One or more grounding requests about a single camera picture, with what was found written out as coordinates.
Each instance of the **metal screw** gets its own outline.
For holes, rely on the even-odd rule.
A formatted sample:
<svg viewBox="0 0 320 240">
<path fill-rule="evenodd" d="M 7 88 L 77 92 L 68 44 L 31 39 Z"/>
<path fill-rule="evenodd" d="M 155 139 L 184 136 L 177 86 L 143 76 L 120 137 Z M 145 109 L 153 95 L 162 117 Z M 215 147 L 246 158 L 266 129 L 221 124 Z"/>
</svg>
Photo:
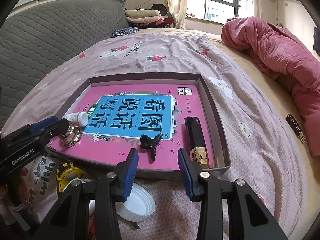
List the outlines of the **metal screw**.
<svg viewBox="0 0 320 240">
<path fill-rule="evenodd" d="M 109 172 L 108 174 L 107 174 L 107 178 L 109 178 L 109 179 L 113 179 L 113 178 L 115 178 L 116 177 L 116 174 L 114 173 L 114 172 Z"/>
<path fill-rule="evenodd" d="M 243 186 L 245 184 L 245 181 L 243 179 L 237 179 L 237 184 L 239 186 Z"/>
<path fill-rule="evenodd" d="M 75 179 L 75 180 L 73 180 L 72 182 L 71 182 L 71 185 L 72 186 L 78 186 L 80 184 L 80 181 L 79 181 L 79 179 Z"/>
<path fill-rule="evenodd" d="M 208 178 L 210 177 L 210 173 L 206 172 L 206 171 L 203 171 L 200 173 L 200 176 L 203 177 L 203 178 Z"/>
</svg>

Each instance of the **pink comforter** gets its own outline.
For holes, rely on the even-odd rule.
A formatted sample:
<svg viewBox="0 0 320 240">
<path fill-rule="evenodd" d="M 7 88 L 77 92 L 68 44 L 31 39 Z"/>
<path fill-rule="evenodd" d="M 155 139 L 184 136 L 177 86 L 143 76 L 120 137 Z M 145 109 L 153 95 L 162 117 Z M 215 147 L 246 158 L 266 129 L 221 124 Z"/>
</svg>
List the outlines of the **pink comforter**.
<svg viewBox="0 0 320 240">
<path fill-rule="evenodd" d="M 257 17 L 227 22 L 221 38 L 247 52 L 263 73 L 291 92 L 311 154 L 320 155 L 320 62 L 288 30 Z"/>
</svg>

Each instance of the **mattress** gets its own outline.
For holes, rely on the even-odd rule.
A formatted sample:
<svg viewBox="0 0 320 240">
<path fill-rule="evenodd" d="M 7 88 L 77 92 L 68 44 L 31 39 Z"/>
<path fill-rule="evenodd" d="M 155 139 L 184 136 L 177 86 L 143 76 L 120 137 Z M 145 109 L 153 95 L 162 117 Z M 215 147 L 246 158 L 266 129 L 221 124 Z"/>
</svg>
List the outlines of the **mattress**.
<svg viewBox="0 0 320 240">
<path fill-rule="evenodd" d="M 143 33 L 163 33 L 167 35 L 206 34 L 212 44 L 232 57 L 235 62 L 247 73 L 247 75 L 258 85 L 262 92 L 272 102 L 278 113 L 283 118 L 286 118 L 286 116 L 291 113 L 298 121 L 298 123 L 302 126 L 303 121 L 291 99 L 291 95 L 277 82 L 271 80 L 265 74 L 260 72 L 249 56 L 228 47 L 221 40 L 219 35 L 204 33 L 195 30 L 156 28 L 139 30 L 135 34 Z M 304 218 L 300 222 L 300 225 L 289 237 L 289 240 L 301 240 L 320 212 L 320 157 L 312 157 L 309 152 L 308 143 L 302 144 L 291 129 L 290 131 L 292 132 L 292 137 L 295 138 L 299 147 L 308 178 L 308 207 L 305 212 Z"/>
</svg>

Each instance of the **clothing pile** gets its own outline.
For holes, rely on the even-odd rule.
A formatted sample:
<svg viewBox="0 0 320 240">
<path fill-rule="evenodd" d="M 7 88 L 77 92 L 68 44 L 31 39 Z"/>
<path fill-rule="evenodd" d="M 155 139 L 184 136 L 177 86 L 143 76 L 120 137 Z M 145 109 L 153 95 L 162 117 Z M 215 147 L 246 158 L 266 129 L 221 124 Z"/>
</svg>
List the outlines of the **clothing pile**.
<svg viewBox="0 0 320 240">
<path fill-rule="evenodd" d="M 137 31 L 138 31 L 137 27 L 134 27 L 134 28 L 131 28 L 131 27 L 123 28 L 123 29 L 120 29 L 120 30 L 113 31 L 111 38 L 115 38 L 115 37 L 118 37 L 118 36 L 124 36 L 124 35 L 127 35 L 127 34 L 132 34 L 132 33 L 135 33 Z"/>
<path fill-rule="evenodd" d="M 171 28 L 172 18 L 168 17 L 167 9 L 163 4 L 154 4 L 150 10 L 137 9 L 125 10 L 125 16 L 130 27 L 146 28 Z"/>
</svg>

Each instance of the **gold pattern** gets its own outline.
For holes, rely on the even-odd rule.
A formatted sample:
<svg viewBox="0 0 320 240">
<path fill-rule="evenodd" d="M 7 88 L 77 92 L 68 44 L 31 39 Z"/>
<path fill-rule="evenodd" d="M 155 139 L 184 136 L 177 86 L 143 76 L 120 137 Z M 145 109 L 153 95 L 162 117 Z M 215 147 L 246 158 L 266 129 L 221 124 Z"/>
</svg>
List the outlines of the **gold pattern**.
<svg viewBox="0 0 320 240">
<path fill-rule="evenodd" d="M 208 155 L 205 147 L 196 147 L 191 150 L 192 159 L 200 164 L 202 169 L 208 169 Z"/>
<path fill-rule="evenodd" d="M 303 133 L 300 133 L 300 135 L 298 136 L 298 139 L 302 142 L 305 143 L 306 142 L 306 136 Z"/>
</svg>

